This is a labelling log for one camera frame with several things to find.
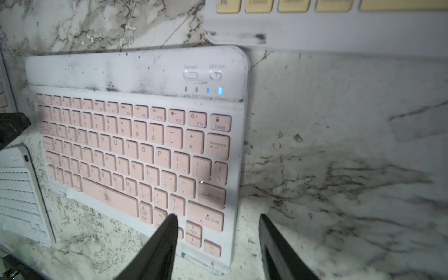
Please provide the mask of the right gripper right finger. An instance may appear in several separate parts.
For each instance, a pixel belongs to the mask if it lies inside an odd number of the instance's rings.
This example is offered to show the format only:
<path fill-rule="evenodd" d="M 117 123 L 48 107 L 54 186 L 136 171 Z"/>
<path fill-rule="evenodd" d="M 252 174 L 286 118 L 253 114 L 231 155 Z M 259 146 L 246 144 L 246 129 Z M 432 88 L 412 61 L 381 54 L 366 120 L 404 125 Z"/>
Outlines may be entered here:
<path fill-rule="evenodd" d="M 259 239 L 267 280 L 319 280 L 265 214 L 259 219 Z"/>

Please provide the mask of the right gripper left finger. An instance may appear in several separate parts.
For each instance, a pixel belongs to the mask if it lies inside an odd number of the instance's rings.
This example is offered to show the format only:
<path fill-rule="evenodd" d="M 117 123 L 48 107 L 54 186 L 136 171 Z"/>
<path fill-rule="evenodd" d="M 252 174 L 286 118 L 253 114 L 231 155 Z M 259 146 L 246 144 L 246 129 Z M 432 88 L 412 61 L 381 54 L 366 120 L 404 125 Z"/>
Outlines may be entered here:
<path fill-rule="evenodd" d="M 172 278 L 178 240 L 178 219 L 170 214 L 116 277 L 117 280 L 170 280 Z"/>

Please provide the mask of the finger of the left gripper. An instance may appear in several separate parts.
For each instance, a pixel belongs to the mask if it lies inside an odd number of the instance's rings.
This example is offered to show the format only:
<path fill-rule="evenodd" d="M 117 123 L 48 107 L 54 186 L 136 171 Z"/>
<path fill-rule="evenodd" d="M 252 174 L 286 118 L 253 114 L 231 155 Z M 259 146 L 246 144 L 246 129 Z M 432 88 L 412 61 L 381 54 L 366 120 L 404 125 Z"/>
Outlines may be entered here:
<path fill-rule="evenodd" d="M 20 136 L 24 130 L 31 126 L 31 121 L 23 113 L 1 113 L 1 146 L 7 147 Z"/>

